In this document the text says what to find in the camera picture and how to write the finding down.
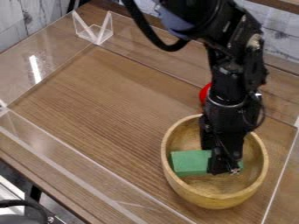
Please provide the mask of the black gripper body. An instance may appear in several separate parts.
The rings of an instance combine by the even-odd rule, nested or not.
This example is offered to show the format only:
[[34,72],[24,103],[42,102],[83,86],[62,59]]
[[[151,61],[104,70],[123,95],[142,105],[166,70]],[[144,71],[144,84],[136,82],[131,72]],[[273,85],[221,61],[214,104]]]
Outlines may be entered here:
[[203,104],[214,141],[221,140],[229,152],[242,152],[245,138],[265,121],[259,87],[246,80],[245,68],[233,63],[211,67],[211,87]]

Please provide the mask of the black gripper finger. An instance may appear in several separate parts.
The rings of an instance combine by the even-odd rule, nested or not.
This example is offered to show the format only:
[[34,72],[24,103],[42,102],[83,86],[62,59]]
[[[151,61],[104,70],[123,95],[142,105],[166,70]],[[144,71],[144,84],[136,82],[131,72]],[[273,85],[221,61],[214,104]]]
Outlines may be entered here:
[[235,175],[241,173],[242,169],[243,163],[233,158],[223,142],[218,140],[217,146],[211,149],[207,172],[213,175],[223,173]]
[[205,150],[211,150],[215,147],[211,125],[205,116],[201,118],[201,146]]

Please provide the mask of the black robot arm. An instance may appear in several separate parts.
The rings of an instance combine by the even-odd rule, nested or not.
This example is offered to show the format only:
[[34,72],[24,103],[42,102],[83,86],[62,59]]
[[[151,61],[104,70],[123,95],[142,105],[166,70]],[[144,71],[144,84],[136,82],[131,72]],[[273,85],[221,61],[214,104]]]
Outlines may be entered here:
[[158,0],[163,25],[181,39],[199,39],[209,53],[210,89],[199,119],[207,173],[238,173],[246,135],[265,121],[258,89],[266,84],[261,23],[234,0]]

